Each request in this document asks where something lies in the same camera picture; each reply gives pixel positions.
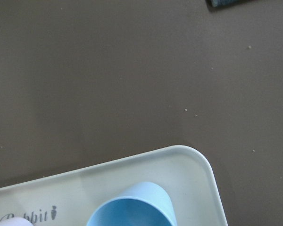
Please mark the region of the blue plastic cup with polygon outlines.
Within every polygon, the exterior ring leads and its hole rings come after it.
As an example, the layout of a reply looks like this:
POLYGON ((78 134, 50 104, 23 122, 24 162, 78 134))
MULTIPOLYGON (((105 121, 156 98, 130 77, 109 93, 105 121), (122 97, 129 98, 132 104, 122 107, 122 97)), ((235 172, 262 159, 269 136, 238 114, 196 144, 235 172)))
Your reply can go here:
POLYGON ((140 182, 101 204, 88 226, 176 226, 169 194, 158 184, 140 182))

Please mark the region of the pink plastic cup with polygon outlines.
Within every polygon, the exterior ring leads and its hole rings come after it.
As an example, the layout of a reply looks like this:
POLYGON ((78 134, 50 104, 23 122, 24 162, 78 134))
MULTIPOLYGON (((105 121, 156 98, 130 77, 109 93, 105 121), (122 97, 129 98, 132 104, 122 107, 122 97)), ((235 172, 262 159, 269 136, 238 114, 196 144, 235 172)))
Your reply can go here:
POLYGON ((0 226, 33 226, 33 224, 25 218, 14 217, 0 221, 0 226))

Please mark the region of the grey folded cloth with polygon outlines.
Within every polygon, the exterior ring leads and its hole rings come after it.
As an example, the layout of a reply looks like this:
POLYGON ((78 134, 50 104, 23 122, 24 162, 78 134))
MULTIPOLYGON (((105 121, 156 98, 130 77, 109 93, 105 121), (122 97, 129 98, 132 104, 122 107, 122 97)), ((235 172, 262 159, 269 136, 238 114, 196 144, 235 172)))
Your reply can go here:
POLYGON ((208 3, 213 8, 227 7, 242 2, 244 0, 208 0, 208 3))

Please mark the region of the cream rabbit tray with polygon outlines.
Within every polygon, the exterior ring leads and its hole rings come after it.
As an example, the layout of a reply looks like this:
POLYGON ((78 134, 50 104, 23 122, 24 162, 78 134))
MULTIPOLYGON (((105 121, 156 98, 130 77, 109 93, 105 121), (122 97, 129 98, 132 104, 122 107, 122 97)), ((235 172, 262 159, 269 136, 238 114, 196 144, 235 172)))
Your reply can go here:
POLYGON ((0 221, 22 217, 35 226, 84 226, 102 203, 143 181, 168 193, 178 225, 227 225, 209 162, 183 145, 0 188, 0 221))

